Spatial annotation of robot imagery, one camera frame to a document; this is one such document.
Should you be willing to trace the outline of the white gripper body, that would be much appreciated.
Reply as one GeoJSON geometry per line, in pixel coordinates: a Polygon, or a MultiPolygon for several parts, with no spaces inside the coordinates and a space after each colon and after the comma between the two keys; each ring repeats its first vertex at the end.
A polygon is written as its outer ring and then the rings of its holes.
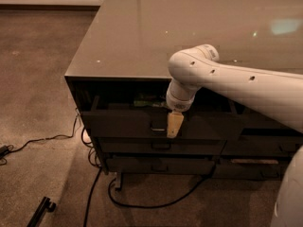
{"type": "Polygon", "coordinates": [[[199,90],[199,86],[185,85],[176,79],[172,79],[166,94],[168,107],[179,113],[188,111],[199,90]]]}

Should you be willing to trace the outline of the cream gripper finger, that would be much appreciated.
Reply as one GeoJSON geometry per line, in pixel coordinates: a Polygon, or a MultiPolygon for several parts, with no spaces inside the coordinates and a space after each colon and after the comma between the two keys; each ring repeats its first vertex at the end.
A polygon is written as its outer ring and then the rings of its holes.
{"type": "Polygon", "coordinates": [[[175,138],[181,129],[184,116],[182,113],[172,111],[168,113],[167,137],[175,138]]]}

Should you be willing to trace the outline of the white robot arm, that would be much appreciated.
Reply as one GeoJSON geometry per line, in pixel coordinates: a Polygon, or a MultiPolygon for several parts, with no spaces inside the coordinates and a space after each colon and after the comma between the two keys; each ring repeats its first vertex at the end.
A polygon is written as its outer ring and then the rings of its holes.
{"type": "MultiPolygon", "coordinates": [[[[209,89],[295,130],[303,132],[303,77],[219,63],[219,53],[202,44],[169,59],[172,80],[168,138],[177,136],[196,93],[209,89]]],[[[303,227],[303,146],[289,163],[276,198],[271,227],[303,227]]]]}

